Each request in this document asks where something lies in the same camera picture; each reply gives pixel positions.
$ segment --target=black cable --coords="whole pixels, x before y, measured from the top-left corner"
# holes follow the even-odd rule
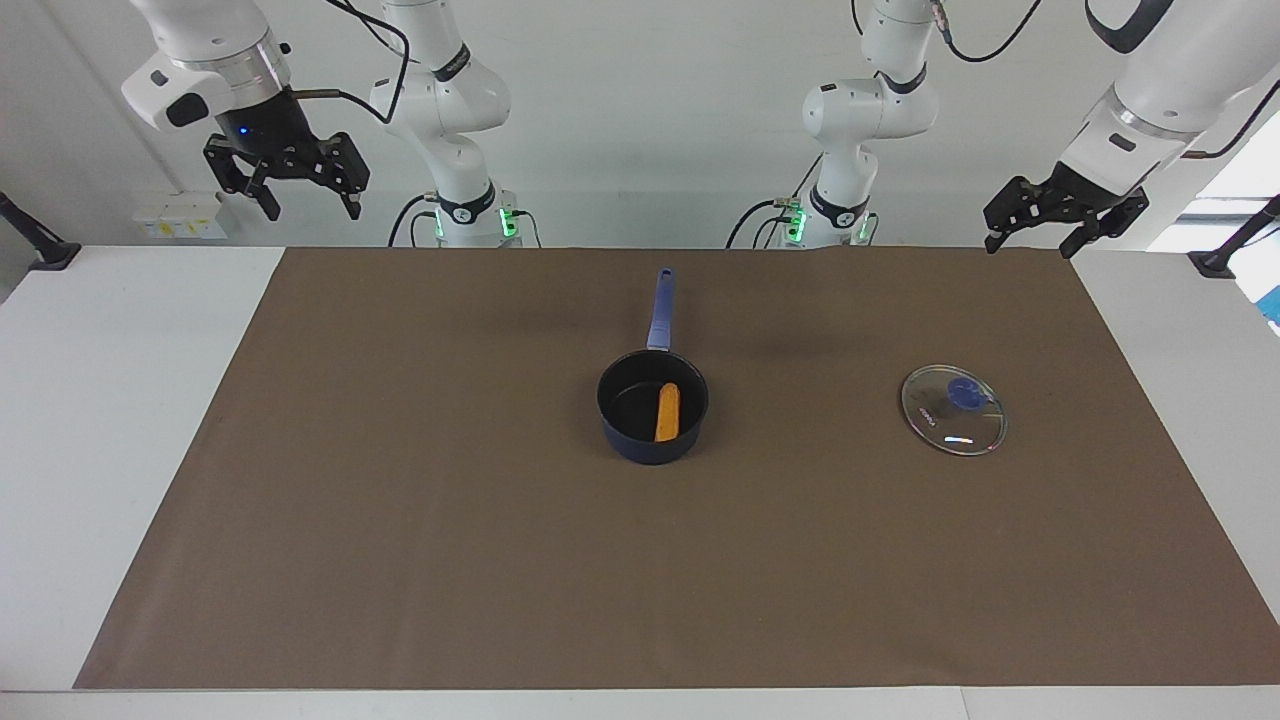
[[[413,215],[413,219],[408,222],[408,243],[413,247],[417,247],[417,222],[422,218],[431,218],[434,220],[435,213],[426,210]]]
[[[347,100],[355,102],[364,108],[370,115],[378,118],[378,122],[387,124],[388,119],[383,117],[381,113],[374,109],[372,105],[365,102],[360,97],[335,87],[320,87],[316,90],[296,90],[293,91],[293,97],[296,100]]]
[[[1275,85],[1271,86],[1271,90],[1268,90],[1267,94],[1262,97],[1262,101],[1258,102],[1258,106],[1253,109],[1253,114],[1249,115],[1249,119],[1244,120],[1244,127],[1240,128],[1240,132],[1235,133],[1235,137],[1233,137],[1231,142],[1228,142],[1225,147],[1215,152],[1204,152],[1203,150],[1190,150],[1188,152],[1183,152],[1183,158],[1188,160],[1216,160],[1222,155],[1226,155],[1228,152],[1234,150],[1235,146],[1240,143],[1240,140],[1244,138],[1244,133],[1249,132],[1249,128],[1253,127],[1253,123],[1256,123],[1258,120],[1258,117],[1262,115],[1262,110],[1266,109],[1267,104],[1271,102],[1271,99],[1276,96],[1277,91],[1280,91],[1280,79],[1277,79]]]
[[[534,217],[529,210],[516,210],[512,213],[516,218],[529,218],[529,222],[534,224],[534,242],[538,243],[538,249],[543,249],[543,234],[538,232],[538,218]]]
[[[399,96],[401,96],[401,94],[404,90],[404,76],[408,73],[408,56],[410,56],[408,36],[404,35],[404,32],[402,32],[401,28],[398,28],[398,27],[396,27],[396,26],[393,26],[393,24],[390,24],[390,23],[388,23],[385,20],[375,18],[375,17],[370,15],[369,13],[362,13],[362,12],[357,10],[356,6],[352,5],[351,3],[343,3],[343,0],[324,0],[324,1],[328,3],[328,4],[330,4],[330,5],[333,5],[334,8],[338,8],[343,13],[347,13],[348,15],[353,15],[356,19],[358,19],[362,23],[365,23],[366,26],[369,26],[371,23],[371,24],[375,24],[375,26],[378,26],[378,27],[380,27],[380,28],[383,28],[385,31],[389,31],[389,32],[394,33],[396,37],[399,37],[401,42],[404,44],[404,54],[401,55],[401,70],[399,70],[399,77],[396,79],[396,91],[392,94],[392,104],[390,104],[389,108],[387,108],[387,114],[383,115],[381,113],[379,113],[378,110],[375,110],[374,106],[370,105],[369,102],[365,102],[364,100],[356,97],[355,95],[351,95],[348,92],[343,92],[340,90],[329,90],[329,88],[325,88],[325,90],[300,90],[300,91],[297,91],[297,92],[293,94],[294,97],[297,97],[300,100],[311,100],[311,99],[317,99],[317,97],[340,97],[343,100],[349,100],[349,101],[360,105],[361,108],[364,108],[365,110],[367,110],[369,113],[371,113],[375,118],[378,118],[378,120],[381,122],[384,126],[390,124],[392,118],[396,117],[396,108],[399,105]]]
[[[387,247],[396,247],[396,234],[399,232],[401,224],[404,223],[404,217],[408,215],[408,211],[412,210],[419,202],[429,201],[430,197],[426,195],[415,195],[412,200],[404,204],[404,208],[401,209],[401,214],[396,215],[396,224],[392,225],[392,234],[387,238]]]
[[[1271,229],[1271,232],[1268,232],[1267,234],[1265,234],[1265,236],[1262,236],[1262,237],[1260,237],[1257,240],[1251,240],[1249,242],[1245,242],[1244,245],[1240,246],[1240,250],[1244,250],[1245,247],[1253,247],[1254,245],[1262,242],[1263,240],[1274,236],[1277,232],[1280,232],[1280,225],[1276,225],[1275,228]]]
[[[733,225],[733,232],[728,233],[728,242],[724,243],[724,250],[732,250],[733,249],[733,238],[737,237],[737,232],[742,229],[742,225],[745,225],[746,222],[749,219],[751,219],[751,215],[759,213],[760,210],[764,210],[765,208],[768,208],[771,205],[773,205],[772,200],[762,200],[762,201],[756,202],[755,205],[751,205],[750,210],[748,210],[746,213],[742,213],[742,217],[739,218],[737,224]]]
[[[800,178],[800,184],[796,186],[796,190],[795,190],[795,192],[791,193],[791,197],[799,197],[800,196],[800,191],[804,190],[804,183],[809,182],[809,178],[813,177],[813,172],[818,169],[818,163],[822,163],[822,152],[819,152],[818,156],[813,159],[813,164],[809,165],[809,172],[805,173],[803,178]],[[787,217],[787,209],[783,208],[782,211],[778,213],[778,217],[774,218],[774,219],[782,220],[786,217]],[[773,229],[769,231],[769,238],[764,241],[764,250],[768,250],[769,245],[773,243],[773,233],[777,229],[778,229],[778,225],[773,225]]]
[[[760,246],[760,236],[764,234],[764,228],[767,228],[769,225],[773,225],[773,229],[778,229],[778,225],[781,225],[783,223],[790,223],[790,222],[791,220],[788,220],[788,219],[786,219],[783,217],[783,218],[769,218],[768,220],[764,220],[763,223],[760,223],[760,227],[755,228],[755,240],[751,241],[751,250],[755,250],[756,247]]]
[[[356,5],[355,5],[355,4],[352,4],[352,1],[351,1],[351,0],[344,0],[344,1],[346,1],[346,5],[347,5],[348,8],[351,8],[352,10],[356,10]],[[393,54],[393,55],[396,55],[397,58],[403,58],[403,56],[404,56],[404,54],[403,54],[403,53],[401,53],[399,50],[397,50],[397,49],[396,49],[396,46],[393,46],[393,45],[392,45],[390,42],[387,42],[387,38],[385,38],[385,37],[383,37],[383,36],[381,36],[381,35],[380,35],[380,33],[378,32],[378,28],[376,28],[376,27],[374,27],[374,24],[372,24],[372,23],[370,23],[370,22],[369,22],[369,20],[366,20],[365,18],[360,18],[360,22],[361,22],[361,23],[362,23],[362,24],[365,26],[365,29],[367,29],[367,31],[369,31],[369,35],[374,36],[374,40],[376,40],[379,45],[381,45],[383,47],[385,47],[385,49],[390,50],[390,51],[392,51],[392,54]],[[412,58],[410,58],[410,59],[408,59],[408,61],[410,61],[410,63],[413,63],[415,65],[419,65],[419,64],[421,64],[421,63],[419,63],[417,60],[415,60],[415,59],[412,59]]]
[[[1032,3],[1032,6],[1027,10],[1027,14],[1023,15],[1023,22],[1018,23],[1018,27],[1014,28],[1014,33],[1010,35],[1009,38],[1000,45],[1000,47],[996,47],[993,51],[987,53],[986,55],[982,55],[979,58],[965,55],[959,47],[956,47],[955,41],[951,37],[950,20],[947,20],[946,10],[942,8],[942,3],[934,3],[934,8],[937,8],[937,15],[941,18],[940,29],[942,29],[942,40],[947,44],[947,47],[951,49],[951,54],[955,55],[956,58],[960,58],[965,63],[986,63],[987,60],[998,58],[1005,50],[1009,50],[1009,46],[1012,45],[1014,41],[1018,40],[1018,36],[1023,33],[1023,29],[1027,27],[1027,23],[1032,22],[1032,15],[1036,14],[1036,10],[1039,9],[1041,3],[1044,0],[1036,0],[1034,3]]]

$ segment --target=robotic arm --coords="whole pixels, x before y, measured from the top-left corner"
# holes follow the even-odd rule
[[[383,13],[408,37],[416,61],[387,129],[417,151],[435,179],[438,238],[451,247],[518,245],[515,196],[489,176],[480,147],[463,135],[507,122],[506,83],[471,56],[448,0],[383,0]],[[381,82],[370,102],[385,113],[393,91]]]
[[[124,97],[166,132],[212,115],[220,135],[205,159],[227,193],[243,193],[266,217],[280,215],[266,181],[308,179],[338,193],[351,219],[369,167],[347,133],[319,140],[289,87],[284,55],[253,0],[131,0],[159,51],[127,81]],[[237,159],[250,167],[244,174]]]
[[[1047,181],[1016,177],[987,205],[988,252],[1051,222],[1079,224],[1061,245],[1064,258],[1123,234],[1147,209],[1142,183],[1180,158],[1280,56],[1274,0],[1114,5],[1088,0],[1085,10],[1094,32],[1129,55],[1124,73]]]
[[[803,199],[799,229],[787,234],[782,247],[849,245],[878,169],[863,143],[911,137],[933,127],[938,95],[924,63],[933,22],[931,0],[876,0],[863,37],[876,77],[836,81],[809,92],[804,123],[822,143],[822,170]]]

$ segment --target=blue pan handle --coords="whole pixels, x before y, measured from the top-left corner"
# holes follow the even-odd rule
[[[658,291],[653,300],[653,323],[649,324],[649,350],[671,350],[671,316],[676,305],[676,270],[658,273]]]

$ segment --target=white table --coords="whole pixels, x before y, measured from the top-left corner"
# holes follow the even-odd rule
[[[69,692],[280,255],[88,247],[0,306],[0,717],[1280,719],[1280,687]],[[1075,266],[1280,618],[1280,341],[1181,256]]]

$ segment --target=blue lid knob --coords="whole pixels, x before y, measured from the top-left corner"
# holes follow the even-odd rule
[[[987,406],[987,393],[970,378],[956,378],[947,383],[951,404],[966,413],[978,413]]]

